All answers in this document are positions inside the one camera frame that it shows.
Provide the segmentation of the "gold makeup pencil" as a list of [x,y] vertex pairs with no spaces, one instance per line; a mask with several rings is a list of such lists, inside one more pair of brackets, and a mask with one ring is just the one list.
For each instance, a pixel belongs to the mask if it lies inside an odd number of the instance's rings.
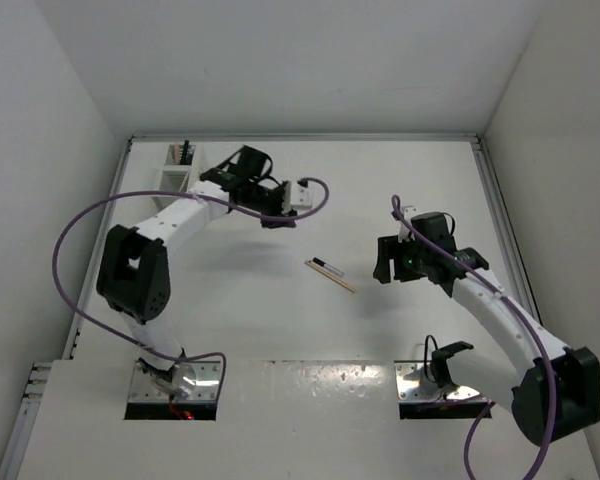
[[309,268],[313,269],[314,271],[318,272],[319,274],[323,275],[324,277],[328,278],[332,282],[338,284],[342,288],[346,289],[347,291],[349,291],[351,293],[354,293],[354,294],[356,293],[356,289],[354,287],[352,287],[349,283],[347,283],[346,281],[342,280],[340,277],[338,277],[338,276],[330,273],[329,271],[327,271],[323,267],[317,265],[313,261],[311,261],[311,260],[305,260],[304,264],[306,266],[308,266]]

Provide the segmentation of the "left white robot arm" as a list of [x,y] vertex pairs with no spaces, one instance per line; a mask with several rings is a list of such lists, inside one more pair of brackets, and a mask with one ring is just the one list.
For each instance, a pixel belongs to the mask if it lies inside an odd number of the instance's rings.
[[184,198],[132,227],[116,225],[106,236],[97,293],[118,312],[143,351],[143,370],[163,388],[174,388],[184,357],[164,312],[171,296],[170,264],[176,250],[234,206],[263,215],[264,228],[293,227],[293,216],[312,206],[305,180],[265,186],[271,157],[243,146],[202,172]]

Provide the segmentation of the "black white eyeliner pen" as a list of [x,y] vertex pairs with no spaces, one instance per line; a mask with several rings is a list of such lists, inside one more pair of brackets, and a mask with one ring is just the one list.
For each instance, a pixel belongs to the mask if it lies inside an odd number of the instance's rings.
[[340,269],[334,267],[333,265],[330,265],[329,263],[325,262],[324,260],[321,260],[321,259],[319,259],[317,257],[314,257],[312,259],[312,262],[315,265],[319,266],[320,268],[322,268],[323,270],[329,272],[332,275],[335,275],[335,276],[337,276],[339,278],[342,278],[344,276],[344,273]]

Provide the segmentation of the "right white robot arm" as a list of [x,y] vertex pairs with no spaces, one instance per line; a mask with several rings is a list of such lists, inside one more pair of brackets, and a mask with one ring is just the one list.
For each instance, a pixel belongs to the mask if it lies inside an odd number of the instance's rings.
[[509,411],[524,436],[540,446],[600,422],[600,363],[588,348],[574,349],[551,334],[508,296],[488,261],[457,247],[442,212],[412,206],[393,212],[398,234],[378,239],[373,276],[427,279],[468,311],[502,348],[512,366],[493,366],[466,341],[432,352],[426,385],[470,387]]

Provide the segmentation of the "dark green gold mascara tube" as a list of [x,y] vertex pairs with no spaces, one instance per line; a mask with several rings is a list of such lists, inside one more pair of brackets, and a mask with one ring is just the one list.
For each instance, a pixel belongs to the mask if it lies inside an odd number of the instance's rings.
[[181,164],[182,165],[191,165],[193,161],[195,147],[186,140],[182,146],[182,156],[181,156]]

